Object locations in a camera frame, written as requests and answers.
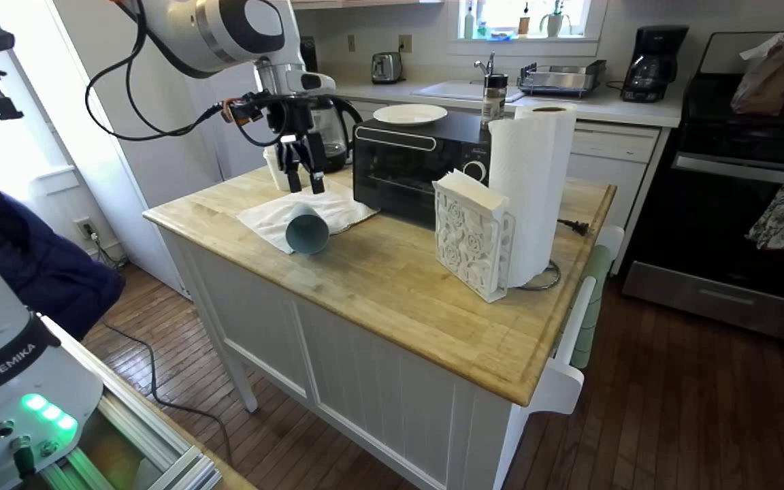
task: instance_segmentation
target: green light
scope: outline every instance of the green light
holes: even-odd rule
[[[59,430],[77,430],[77,420],[74,420],[70,413],[62,413],[62,415],[58,420],[58,426],[59,426]]]
[[[40,413],[44,413],[44,420],[54,421],[54,420],[59,420],[62,410],[59,410],[59,406],[47,406]]]
[[[22,398],[22,406],[31,410],[44,410],[48,402],[39,392],[31,392]]]

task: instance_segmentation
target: stainless steel oven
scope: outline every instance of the stainless steel oven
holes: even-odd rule
[[[784,185],[784,113],[733,113],[738,81],[740,74],[700,71],[688,83],[623,290],[784,341],[784,249],[757,249],[745,236]]]

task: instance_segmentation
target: bag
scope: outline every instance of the bag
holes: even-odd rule
[[[748,66],[733,98],[734,113],[778,117],[784,107],[784,33],[740,53]]]

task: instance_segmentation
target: wooden countertop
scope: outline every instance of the wooden countertop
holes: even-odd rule
[[[93,350],[86,350],[81,343],[77,343],[65,330],[59,330],[54,322],[44,317],[44,324],[59,337],[62,347],[85,365],[89,373],[100,379],[100,383],[112,392],[127,392],[135,402],[142,402],[156,420],[160,420],[165,426],[171,426],[179,437],[184,437],[190,447],[198,447],[205,455],[210,455],[213,466],[221,470],[218,490],[255,490],[248,479],[243,479],[227,459],[221,459],[216,452],[210,452],[202,440],[195,440],[190,432],[184,432],[175,420],[169,420],[156,402],[149,402],[142,392],[135,392],[127,381],[123,381],[112,368],[106,368]]]
[[[327,177],[333,190],[348,185],[348,170]],[[480,300],[435,259],[431,229],[387,214],[334,233],[319,255],[280,254],[236,221],[243,209],[280,195],[267,169],[160,203],[148,218],[526,406],[582,281],[613,192],[606,185],[570,181],[560,214],[591,224],[591,233],[576,236],[560,226],[553,249],[560,283],[551,290],[508,290],[498,301]]]

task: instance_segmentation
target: white tissue box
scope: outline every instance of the white tissue box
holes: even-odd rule
[[[504,195],[463,170],[435,181],[435,239],[439,259],[483,300],[496,301],[500,270],[511,249],[511,213]]]

